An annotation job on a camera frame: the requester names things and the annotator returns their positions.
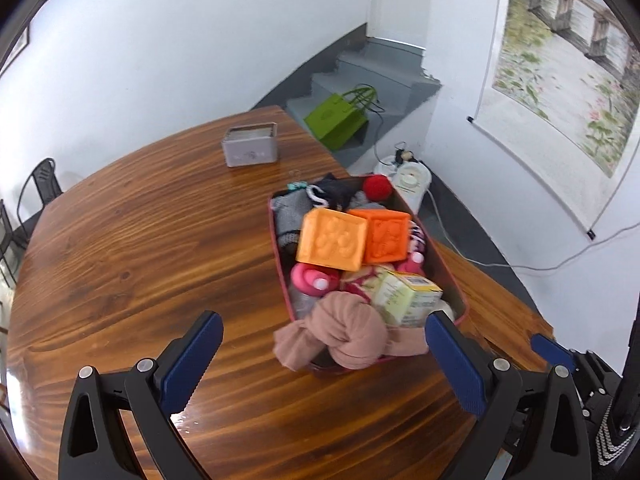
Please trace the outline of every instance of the basket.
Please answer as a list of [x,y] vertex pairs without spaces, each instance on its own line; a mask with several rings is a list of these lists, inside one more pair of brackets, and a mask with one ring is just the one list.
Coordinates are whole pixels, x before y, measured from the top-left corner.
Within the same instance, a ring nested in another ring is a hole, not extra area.
[[[347,184],[352,186],[360,186],[362,187],[362,181],[369,175],[364,176],[354,176],[340,179],[342,181],[346,181]],[[289,319],[292,321],[296,320],[294,309],[291,304],[291,300],[289,297],[289,283],[290,283],[290,273],[291,269],[295,265],[296,261],[293,256],[288,254],[283,254],[280,252],[278,248],[278,243],[276,241],[276,230],[275,230],[275,218],[273,211],[271,209],[271,199],[277,196],[282,196],[289,193],[288,190],[282,190],[274,193],[269,197],[268,209],[269,209],[269,226],[271,231],[271,242],[273,245],[273,254],[276,259],[276,268],[278,269],[278,277],[280,279],[280,285],[282,287],[282,293],[284,295],[285,305],[287,307],[287,311],[289,313]],[[447,268],[444,260],[440,256],[438,249],[436,248],[435,243],[429,236],[427,229],[425,229],[424,225],[420,222],[419,218],[415,216],[411,208],[404,202],[402,197],[398,194],[398,192],[394,189],[391,197],[389,199],[382,202],[384,206],[388,209],[393,209],[396,211],[402,211],[405,213],[409,213],[412,216],[412,220],[420,226],[422,231],[425,234],[425,251],[424,251],[424,262],[422,263],[422,270],[424,271],[427,278],[431,281],[435,282],[442,289],[442,299],[449,303],[449,306],[453,310],[456,320],[455,325],[461,324],[466,316],[468,315],[468,305],[466,304],[464,295],[460,290],[456,280],[454,279],[452,273]],[[391,356],[382,356],[377,362],[384,362],[391,359],[407,359],[407,358],[398,358]],[[337,364],[329,354],[328,349],[323,350],[318,354],[308,365],[308,368],[314,372],[322,373],[344,373],[351,372],[347,368],[343,368],[339,364]]]

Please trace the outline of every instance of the pink bottle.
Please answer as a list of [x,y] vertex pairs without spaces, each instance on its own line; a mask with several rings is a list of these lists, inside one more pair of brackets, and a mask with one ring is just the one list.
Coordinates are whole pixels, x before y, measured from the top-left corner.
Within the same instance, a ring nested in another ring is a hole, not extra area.
[[324,296],[338,288],[340,273],[327,267],[297,263],[291,269],[291,283],[308,296]]
[[400,272],[410,272],[411,274],[420,274],[424,276],[422,270],[422,263],[424,262],[424,255],[422,253],[413,252],[409,254],[408,258],[398,264],[396,270]]

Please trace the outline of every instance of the pink scarf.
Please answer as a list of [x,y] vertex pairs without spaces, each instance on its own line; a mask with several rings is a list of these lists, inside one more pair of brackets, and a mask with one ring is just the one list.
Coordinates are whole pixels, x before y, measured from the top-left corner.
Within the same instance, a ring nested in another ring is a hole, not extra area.
[[291,370],[309,364],[325,346],[340,366],[358,370],[381,355],[409,356],[428,352],[421,328],[385,325],[380,314],[360,296],[330,292],[304,319],[273,334],[273,353]]

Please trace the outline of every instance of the power cord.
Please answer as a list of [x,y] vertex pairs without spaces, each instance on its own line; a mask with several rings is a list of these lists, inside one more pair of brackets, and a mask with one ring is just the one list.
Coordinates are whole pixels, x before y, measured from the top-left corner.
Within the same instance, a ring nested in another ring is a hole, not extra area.
[[[361,88],[361,87],[373,88],[376,91],[376,89],[372,85],[368,85],[366,83],[358,83],[356,85],[356,88]],[[378,156],[378,146],[377,146],[377,144],[378,144],[378,141],[380,140],[380,129],[382,128],[383,124],[385,123],[385,119],[381,114],[386,112],[386,110],[382,106],[380,106],[380,100],[377,97],[376,97],[376,102],[375,103],[371,103],[369,105],[366,105],[365,108],[367,110],[369,110],[370,112],[375,113],[380,118],[380,124],[376,128],[376,133],[374,134],[374,139],[373,139],[373,154],[376,156],[376,159],[378,160],[378,162],[380,164],[384,164],[385,166],[393,166],[393,164],[389,164],[388,162],[383,162],[380,159],[380,157]]]
[[636,222],[633,225],[629,225],[628,227],[623,227],[622,229],[619,229],[618,231],[616,231],[615,233],[613,233],[611,236],[608,236],[606,238],[603,238],[600,241],[597,241],[591,245],[586,246],[585,248],[583,248],[581,251],[575,253],[573,256],[569,256],[568,258],[562,260],[559,264],[553,266],[553,267],[529,267],[526,265],[510,265],[510,264],[485,264],[482,262],[477,262],[475,260],[472,260],[471,258],[467,258],[464,254],[462,254],[462,252],[460,252],[460,250],[456,247],[455,243],[453,243],[453,241],[451,240],[451,238],[449,237],[449,234],[447,233],[447,230],[444,227],[444,224],[442,222],[442,217],[440,216],[440,211],[438,209],[438,205],[436,204],[436,200],[433,197],[433,194],[431,193],[431,190],[429,188],[427,188],[427,193],[431,199],[431,203],[433,204],[433,210],[436,213],[436,217],[438,218],[438,223],[440,224],[440,227],[442,229],[442,233],[444,234],[444,237],[447,239],[447,242],[449,242],[451,244],[451,247],[454,248],[454,250],[460,255],[462,256],[466,261],[471,262],[472,264],[476,264],[479,265],[481,267],[507,267],[509,269],[529,269],[529,270],[539,270],[539,271],[546,271],[546,270],[558,270],[560,267],[564,266],[565,264],[569,263],[570,261],[575,260],[576,258],[578,258],[579,256],[582,256],[585,252],[587,252],[590,249],[593,249],[594,247],[597,247],[599,245],[602,245],[606,242],[609,242],[610,240],[613,240],[614,238],[620,236],[622,233],[625,233],[627,231],[631,231],[633,229],[636,229],[637,227],[640,226],[640,221]]

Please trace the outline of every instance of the metal chair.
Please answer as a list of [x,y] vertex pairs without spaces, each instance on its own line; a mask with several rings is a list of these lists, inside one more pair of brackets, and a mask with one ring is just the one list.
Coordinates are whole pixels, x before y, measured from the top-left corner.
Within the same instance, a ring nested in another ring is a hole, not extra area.
[[[42,200],[42,209],[27,220],[22,221],[20,216],[20,205],[22,203],[24,190],[31,179],[33,179],[36,189],[38,190],[40,200]],[[62,195],[62,190],[60,189],[60,184],[56,178],[56,161],[52,158],[45,158],[34,168],[33,171],[31,171],[31,174],[20,190],[20,197],[18,198],[18,207],[16,211],[20,227],[18,227],[14,233],[14,237],[22,242],[20,245],[24,245],[24,247],[26,247],[31,240],[33,231],[36,229],[36,224],[40,219],[43,209],[60,195]]]
[[[0,239],[0,262],[4,262],[4,265],[6,266],[6,270],[9,272],[9,275],[11,276],[11,279],[13,280],[15,285],[16,283],[15,274],[14,274],[15,271],[11,270],[11,267],[9,266],[9,262],[6,259],[6,252],[12,242],[14,244],[17,244],[22,249],[25,249],[26,246],[22,245],[20,243],[20,240],[18,240],[15,237],[14,228],[11,226],[11,221],[9,220],[9,215],[6,212],[6,207],[4,206],[3,200],[0,200],[0,229],[2,229],[2,239]],[[4,282],[6,283],[6,286],[8,286],[9,288],[12,288],[6,276],[4,275],[4,271],[1,268],[0,268],[0,274],[2,274],[2,277],[4,278]]]

